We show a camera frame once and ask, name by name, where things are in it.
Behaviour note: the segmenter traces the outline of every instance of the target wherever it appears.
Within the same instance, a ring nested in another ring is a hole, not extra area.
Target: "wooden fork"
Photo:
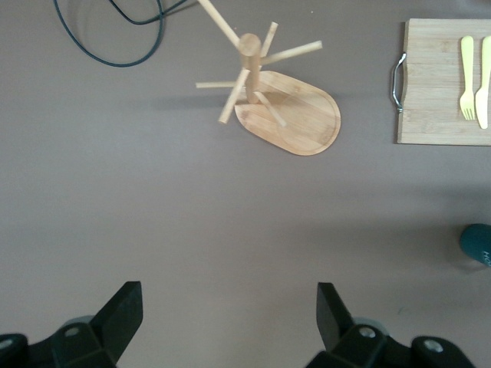
[[[473,92],[474,39],[470,36],[462,38],[460,49],[462,50],[463,79],[465,83],[464,92],[460,97],[460,109],[466,120],[475,120],[476,111]]]

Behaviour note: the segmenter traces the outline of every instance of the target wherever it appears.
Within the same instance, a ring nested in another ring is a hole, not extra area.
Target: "wooden mug tree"
[[[235,107],[251,133],[291,153],[310,156],[336,139],[341,115],[334,99],[317,87],[262,66],[322,48],[320,41],[267,56],[278,25],[271,23],[261,44],[255,34],[238,37],[209,0],[198,0],[239,51],[242,70],[236,81],[197,83],[197,88],[232,88],[219,122],[227,123]]]

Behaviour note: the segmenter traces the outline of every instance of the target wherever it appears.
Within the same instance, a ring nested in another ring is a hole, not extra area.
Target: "wooden tray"
[[[466,35],[474,38],[475,93],[481,80],[481,44],[491,35],[491,20],[411,19],[406,23],[404,110],[399,114],[398,143],[491,146],[491,128],[483,130],[477,120],[464,120],[460,111],[464,89],[460,39]]]
[[[326,150],[338,136],[341,115],[327,92],[274,71],[262,71],[259,91],[287,123],[280,126],[260,103],[249,104],[246,93],[237,100],[236,114],[251,133],[299,156]]]

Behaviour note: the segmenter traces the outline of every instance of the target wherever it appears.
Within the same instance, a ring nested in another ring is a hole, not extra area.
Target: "oval wooden base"
[[[263,104],[248,103],[244,91],[237,100],[236,114],[256,136],[300,156],[324,151],[338,136],[338,105],[323,90],[284,74],[262,71],[259,91],[287,125],[281,126]]]

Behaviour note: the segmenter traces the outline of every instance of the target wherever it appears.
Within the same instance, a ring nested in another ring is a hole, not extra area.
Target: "teal object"
[[[469,257],[491,267],[491,225],[467,226],[460,236],[460,247]]]

